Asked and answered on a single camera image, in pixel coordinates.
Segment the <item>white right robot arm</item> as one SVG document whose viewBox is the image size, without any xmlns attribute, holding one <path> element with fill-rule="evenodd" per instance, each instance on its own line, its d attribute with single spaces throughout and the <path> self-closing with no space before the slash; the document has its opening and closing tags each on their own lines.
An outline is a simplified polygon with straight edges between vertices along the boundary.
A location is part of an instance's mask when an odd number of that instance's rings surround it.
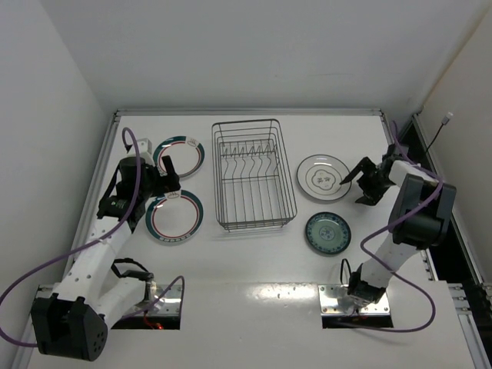
<svg viewBox="0 0 492 369">
<path fill-rule="evenodd" d="M 351 273 L 347 298 L 357 308 L 379 302 L 401 266 L 420 251 L 441 244 L 450 225 L 456 187 L 409 162 L 406 155 L 407 147 L 390 145 L 380 164 L 364 157 L 341 181 L 344 185 L 355 179 L 363 193 L 356 202 L 369 206 L 375 206 L 390 187 L 399 188 L 388 225 L 376 232 L 387 237 Z"/>
</svg>

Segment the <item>small blue floral plate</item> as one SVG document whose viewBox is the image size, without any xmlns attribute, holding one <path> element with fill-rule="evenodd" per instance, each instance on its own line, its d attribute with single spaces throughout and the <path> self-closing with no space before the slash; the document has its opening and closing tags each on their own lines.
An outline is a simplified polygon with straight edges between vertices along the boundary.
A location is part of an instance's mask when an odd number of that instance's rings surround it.
<svg viewBox="0 0 492 369">
<path fill-rule="evenodd" d="M 351 243 L 351 228 L 338 214 L 318 212 L 312 215 L 304 228 L 307 243 L 318 253 L 336 255 Z"/>
</svg>

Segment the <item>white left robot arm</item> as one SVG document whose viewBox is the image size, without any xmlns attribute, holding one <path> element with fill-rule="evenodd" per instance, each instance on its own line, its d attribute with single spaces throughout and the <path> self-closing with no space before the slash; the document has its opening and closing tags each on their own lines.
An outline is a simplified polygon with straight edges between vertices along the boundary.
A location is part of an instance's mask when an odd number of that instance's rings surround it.
<svg viewBox="0 0 492 369">
<path fill-rule="evenodd" d="M 126 272 L 108 292 L 101 289 L 145 214 L 148 199 L 181 188 L 171 157 L 160 162 L 164 174 L 150 158 L 132 155 L 119 161 L 99 201 L 89 247 L 79 251 L 49 297 L 33 302 L 32 324 L 41 354 L 95 361 L 115 323 L 132 306 L 148 301 L 151 272 Z"/>
</svg>

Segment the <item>white plate with blue rim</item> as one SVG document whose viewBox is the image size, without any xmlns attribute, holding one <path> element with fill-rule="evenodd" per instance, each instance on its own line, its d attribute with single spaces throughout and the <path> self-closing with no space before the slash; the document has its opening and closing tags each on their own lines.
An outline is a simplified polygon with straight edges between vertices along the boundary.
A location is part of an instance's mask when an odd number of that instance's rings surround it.
<svg viewBox="0 0 492 369">
<path fill-rule="evenodd" d="M 338 201 L 351 189 L 351 183 L 341 182 L 349 169 L 340 159 L 331 155 L 311 155 L 297 168 L 296 178 L 301 190 L 319 201 Z"/>
</svg>

